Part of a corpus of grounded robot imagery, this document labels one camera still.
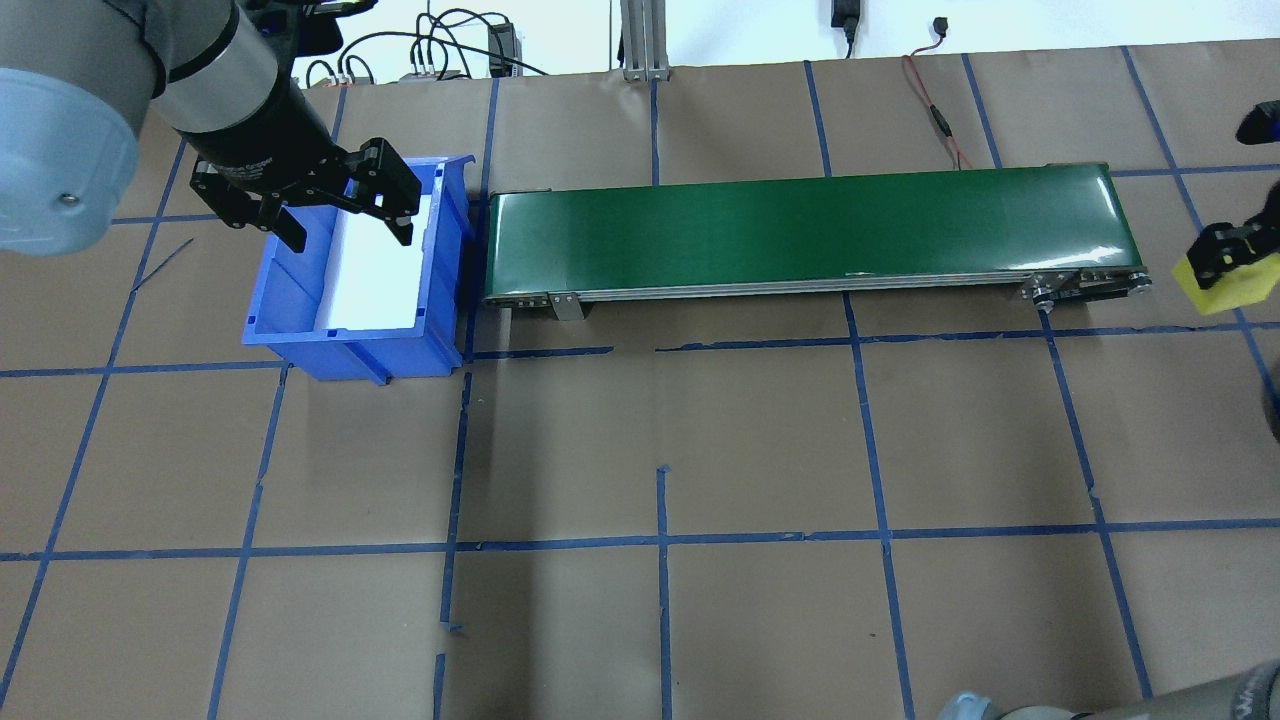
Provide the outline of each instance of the power adapter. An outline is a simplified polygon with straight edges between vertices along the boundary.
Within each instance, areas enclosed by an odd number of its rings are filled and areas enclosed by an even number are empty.
[[[863,18],[863,0],[831,0],[831,27],[845,29],[850,50],[858,33],[858,20]]]

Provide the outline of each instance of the white paper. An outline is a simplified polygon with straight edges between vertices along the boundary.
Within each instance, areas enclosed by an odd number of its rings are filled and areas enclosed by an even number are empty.
[[[338,211],[324,296],[315,329],[387,331],[417,322],[422,236],[430,217],[425,195],[413,218],[413,242],[401,246],[378,218]]]

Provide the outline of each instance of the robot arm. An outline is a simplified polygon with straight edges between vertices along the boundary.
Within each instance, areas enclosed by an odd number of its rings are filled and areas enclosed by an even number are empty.
[[[335,145],[233,0],[0,0],[0,249],[96,242],[148,105],[200,154],[191,186],[228,225],[301,251],[287,208],[328,204],[412,237],[412,170],[383,138]]]

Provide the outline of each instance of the red wire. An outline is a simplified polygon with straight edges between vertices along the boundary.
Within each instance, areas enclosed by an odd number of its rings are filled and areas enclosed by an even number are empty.
[[[920,77],[920,70],[916,69],[913,55],[915,55],[916,53],[923,53],[925,50],[933,50],[937,46],[942,45],[943,40],[945,38],[940,37],[938,41],[934,42],[933,45],[916,47],[915,50],[911,50],[910,55],[902,55],[902,60],[906,61],[906,67],[910,68],[911,74],[915,76],[915,83],[920,87],[920,95],[924,96],[925,106],[933,106],[933,99],[929,97],[929,90],[924,87],[924,78]],[[956,151],[956,165],[959,167],[959,164],[963,161],[965,165],[969,165],[969,169],[972,170],[973,163],[969,161],[969,156],[964,154],[964,150],[960,150],[960,143],[956,142],[955,136],[947,136],[947,141],[951,143],[951,147],[954,147]]]

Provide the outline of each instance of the blue tape line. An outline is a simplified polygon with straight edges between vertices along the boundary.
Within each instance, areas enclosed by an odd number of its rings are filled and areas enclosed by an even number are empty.
[[[577,357],[581,355],[608,355],[613,352],[613,346],[600,347],[562,347],[554,350],[495,350],[490,352],[476,352],[476,360],[524,360],[529,357]]]
[[[813,63],[804,61],[804,77],[809,83],[809,102],[813,105],[813,122],[818,126],[818,149],[822,150],[822,177],[831,177],[831,154],[827,151],[827,128],[822,123],[822,105],[818,102],[818,83],[813,79]]]
[[[804,542],[800,532],[782,533],[684,533],[666,536],[667,544],[750,544],[762,542]]]
[[[701,350],[758,350],[765,347],[824,347],[849,345],[847,337],[812,337],[795,340],[728,340],[721,342],[690,342],[680,347],[658,347],[654,352],[696,352]]]
[[[54,560],[198,560],[202,557],[239,557],[238,547],[175,547],[164,550],[59,550]]]
[[[897,656],[897,682],[902,691],[902,712],[906,720],[915,720],[915,701],[911,697],[911,674],[906,664],[906,639],[902,634],[902,611],[897,601],[897,573],[893,570],[893,533],[888,524],[888,510],[884,506],[884,486],[881,480],[879,455],[876,451],[876,427],[872,424],[872,405],[867,393],[867,374],[863,365],[863,348],[858,334],[858,319],[849,293],[841,293],[845,301],[845,322],[849,324],[849,337],[854,338],[850,347],[854,352],[854,379],[858,384],[858,407],[861,413],[863,437],[867,441],[867,464],[872,475],[872,495],[876,500],[876,529],[881,541],[881,561],[884,566],[884,589],[888,594],[890,625],[893,630],[893,653]]]
[[[1059,395],[1062,397],[1062,409],[1066,411],[1066,421],[1071,428],[1071,441],[1075,443],[1075,454],[1080,462],[1080,474],[1084,477],[1089,505],[1093,509],[1093,520],[1097,525],[1098,538],[1102,541],[1102,555],[1106,559],[1107,574],[1111,577],[1111,587],[1115,591],[1125,641],[1129,643],[1129,655],[1133,657],[1134,670],[1138,674],[1138,685],[1142,689],[1143,697],[1151,697],[1151,679],[1147,676],[1147,662],[1143,660],[1142,646],[1138,643],[1138,632],[1134,628],[1133,615],[1129,611],[1129,598],[1124,589],[1124,580],[1120,578],[1120,566],[1116,562],[1115,548],[1111,544],[1111,534],[1107,532],[1107,519],[1102,511],[1102,501],[1094,495],[1093,466],[1089,462],[1089,454],[1084,448],[1084,433],[1080,432],[1080,419],[1075,413],[1071,388],[1066,380],[1066,370],[1062,368],[1062,357],[1059,354],[1057,341],[1053,337],[1053,327],[1050,324],[1048,315],[1041,314],[1041,327],[1044,329],[1044,343],[1048,346],[1050,359],[1053,363]]]
[[[1181,334],[1181,333],[1221,333],[1235,332],[1240,328],[1235,324],[1220,323],[1216,325],[1152,325],[1147,328],[1074,328],[1053,329],[1056,337],[1106,337],[1129,334]]]
[[[672,674],[671,674],[671,573],[668,569],[667,542],[667,475],[671,468],[658,468],[658,607],[659,618],[659,656],[662,659],[662,720],[672,715]]]
[[[169,177],[165,181],[164,192],[160,193],[160,204],[156,208],[156,217],[164,215],[164,209],[169,204],[169,195],[173,192],[173,183],[178,177],[178,168],[182,167],[182,155],[186,149],[187,141],[179,141],[178,150],[174,152],[173,164],[169,168]],[[133,273],[133,284],[137,284],[142,278],[142,274],[146,272],[147,258],[151,254],[151,247],[155,245],[156,232],[159,229],[159,223],[152,223],[151,232],[147,234],[147,243],[142,249],[142,255],[138,258],[138,266]],[[54,548],[58,546],[58,534],[63,529],[63,521],[67,519],[67,509],[70,506],[72,495],[76,492],[76,482],[79,479],[81,466],[84,462],[84,452],[88,450],[88,441],[93,434],[93,425],[97,423],[97,414],[102,409],[102,398],[106,396],[110,369],[111,365],[115,364],[116,355],[120,352],[120,342],[124,340],[124,329],[129,324],[129,315],[133,311],[134,297],[136,295],[129,292],[124,301],[124,310],[120,314],[120,324],[116,327],[115,338],[111,341],[111,352],[108,356],[102,378],[97,383],[97,393],[93,396],[93,405],[90,407],[88,419],[84,421],[84,430],[81,433],[79,446],[76,448],[76,459],[72,461],[72,469],[67,477],[67,486],[63,488],[63,497],[58,502],[58,512],[54,515],[54,523],[49,530],[49,539],[45,542],[45,550],[40,556],[40,566],[36,569],[36,578],[31,584],[31,593],[27,596],[27,606],[23,610],[22,620],[18,624],[18,633],[14,635],[13,647],[9,651],[9,660],[5,662],[4,675],[0,676],[0,708],[4,708],[5,700],[9,697],[9,687],[13,683],[14,670],[18,667],[18,657],[22,655],[22,646],[27,639],[27,632],[31,629],[31,619],[36,612],[36,603],[40,601],[40,591],[45,585],[45,575],[49,573],[49,564],[52,561]]]
[[[440,720],[444,711],[444,653],[435,656],[435,679],[431,682],[431,720]]]
[[[1007,538],[1079,536],[1097,532],[1094,525],[1012,525],[1006,528],[916,528],[893,530],[893,539]]]
[[[56,378],[65,375],[101,375],[106,368],[35,368],[31,370],[0,370],[0,378]]]
[[[136,375],[142,373],[198,373],[214,370],[265,370],[288,365],[284,360],[246,360],[230,363],[182,363],[175,365],[115,365],[102,368],[33,368],[0,370],[0,378],[51,378],[68,375]]]
[[[266,436],[262,439],[262,459],[257,464],[257,479],[266,477],[271,465],[271,448],[275,446],[275,427],[280,421],[280,407],[284,405],[284,386],[289,379],[289,366],[280,368],[280,380],[275,386],[275,398],[271,401],[271,419],[266,423]]]
[[[168,217],[155,217],[155,218],[116,218],[111,220],[113,225],[151,225],[155,223],[198,223],[204,220],[216,220],[218,215],[204,214],[204,215],[168,215]]]
[[[460,542],[458,552],[538,552],[543,550],[585,550],[591,547],[644,547],[658,544],[655,536],[616,536],[607,538],[563,538],[544,541]]]
[[[253,483],[253,496],[248,505],[248,518],[244,520],[244,537],[241,541],[239,560],[236,562],[236,580],[232,583],[232,596],[227,607],[227,621],[223,625],[223,641],[218,648],[218,665],[214,669],[214,687],[209,693],[209,720],[218,717],[218,705],[223,698],[223,680],[227,676],[227,659],[232,651],[232,635],[236,633],[236,618],[244,591],[244,575],[248,573],[248,559],[253,548],[253,533],[257,529],[257,515],[262,507],[262,478],[271,462],[271,446],[275,445],[275,428],[280,421],[280,407],[284,405],[284,391],[289,379],[289,368],[280,368],[280,379],[271,398],[271,414],[266,420],[266,433],[262,437],[262,459],[257,466],[257,482]]]
[[[982,101],[982,90],[978,88],[978,76],[973,72],[973,63],[969,61],[969,54],[963,53],[960,55],[960,61],[964,63],[964,74],[969,78],[969,90],[973,92],[973,102],[978,106],[978,120],[982,123],[982,132],[987,136],[987,150],[991,152],[991,161],[997,168],[1004,168],[1005,163],[1000,159],[1000,149],[996,147],[996,135],[991,132],[991,119],[987,117],[987,104]]]
[[[216,720],[218,705],[223,700],[223,680],[227,678],[227,659],[232,652],[232,635],[236,633],[236,616],[239,614],[239,601],[244,591],[244,575],[248,571],[250,548],[253,547],[253,529],[257,527],[257,511],[262,505],[262,480],[253,486],[253,500],[248,506],[248,520],[244,523],[244,539],[241,542],[239,560],[236,562],[236,580],[232,583],[230,603],[227,607],[227,621],[223,624],[223,641],[218,646],[218,665],[214,670],[214,687],[209,694],[207,720]]]
[[[186,242],[183,242],[182,245],[179,245],[177,250],[174,250],[173,252],[170,252],[168,258],[165,258],[164,260],[160,260],[160,264],[156,265],[156,268],[154,270],[151,270],[150,273],[147,273],[146,275],[143,275],[142,279],[138,281],[133,286],[133,290],[131,292],[137,292],[138,288],[141,288],[142,286],[145,286],[147,283],[147,281],[150,281],[151,278],[155,277],[156,273],[159,273],[160,270],[163,270],[164,266],[168,265],[170,260],[173,260],[174,258],[177,258],[179,252],[182,252],[183,250],[191,247],[192,242],[196,242],[195,237],[188,238]]]
[[[338,88],[338,109],[333,114],[333,132],[329,133],[330,142],[338,142],[338,132],[342,131],[342,115],[347,110],[347,86]]]
[[[1185,530],[1252,530],[1280,528],[1280,518],[1230,518],[1221,520],[1151,520],[1107,523],[1112,533],[1170,533]]]
[[[878,342],[919,342],[922,340],[941,341],[970,341],[970,340],[1020,340],[1028,337],[1042,337],[1041,331],[993,331],[972,333],[934,333],[934,334],[878,334],[858,338],[863,345]]]
[[[480,211],[477,214],[476,233],[489,232],[489,173],[493,169],[493,136],[498,123],[498,88],[502,87],[500,78],[493,78],[489,86],[489,114],[485,118],[484,131],[484,160],[480,164]],[[472,363],[476,357],[476,316],[480,311],[480,297],[484,295],[484,277],[486,272],[485,254],[488,245],[479,243],[474,252],[475,268],[471,272],[475,287],[467,304],[467,332],[463,341],[462,357],[466,363]]]
[[[288,368],[287,360],[233,360],[227,363],[178,363],[174,365],[118,365],[111,368],[113,375],[137,375],[146,373],[209,373],[220,370],[278,370]]]
[[[448,623],[453,610],[453,566],[458,556],[458,519],[462,514],[462,474],[467,460],[467,410],[471,405],[471,373],[462,379],[458,409],[458,441],[453,451],[453,491],[449,495],[449,530],[444,551],[444,579],[440,582],[440,623]]]
[[[1107,170],[1114,178],[1155,178],[1174,174],[1169,168],[1156,168],[1151,170]]]
[[[1262,165],[1217,165],[1211,168],[1183,168],[1179,167],[1178,172],[1184,176],[1197,176],[1197,174],[1210,174],[1210,173],[1274,173],[1280,170],[1280,164],[1262,164]]]
[[[443,542],[392,542],[374,544],[268,546],[250,550],[251,557],[340,557],[348,555],[421,555],[445,552]]]
[[[1220,518],[1208,520],[1144,520],[1107,523],[1110,533],[1169,533],[1197,530],[1280,529],[1280,518]],[[1098,530],[1097,524],[1071,525],[980,525],[970,528],[904,528],[893,530],[893,539],[1001,538],[1019,536],[1076,536]],[[879,539],[879,530],[818,530],[774,533],[686,533],[668,534],[667,544],[751,544],[778,542],[864,542]],[[460,542],[460,552],[518,552],[545,550],[577,550],[593,547],[649,547],[659,544],[657,536],[621,536],[605,538],[568,538],[526,542]],[[251,557],[316,557],[351,555],[411,555],[445,552],[445,542],[406,542],[378,544],[268,546],[255,547]],[[38,561],[40,552],[0,552],[0,562]],[[238,547],[175,547],[154,550],[59,550],[52,561],[77,560],[165,560],[239,557]]]
[[[652,167],[650,184],[662,184],[660,164],[658,161],[658,81],[649,81],[649,160]]]
[[[1156,118],[1156,109],[1151,104],[1147,88],[1142,85],[1142,77],[1138,76],[1138,65],[1134,64],[1133,55],[1129,53],[1128,46],[1121,46],[1120,54],[1124,55],[1125,67],[1129,68],[1129,77],[1133,78],[1133,85],[1138,90],[1138,97],[1142,100],[1142,108],[1147,113],[1147,120],[1151,122],[1151,129],[1155,131],[1156,140],[1160,142],[1160,151],[1165,155],[1165,161],[1169,163],[1174,183],[1178,186],[1178,193],[1183,196],[1183,204],[1187,206],[1187,211],[1190,213],[1192,222],[1196,223],[1197,232],[1199,232],[1204,225],[1201,223],[1199,213],[1196,211],[1196,205],[1192,202],[1192,195],[1187,190],[1187,183],[1183,181],[1181,170],[1178,168],[1178,161],[1174,159],[1174,151],[1169,146],[1165,131],[1160,127],[1160,119]]]

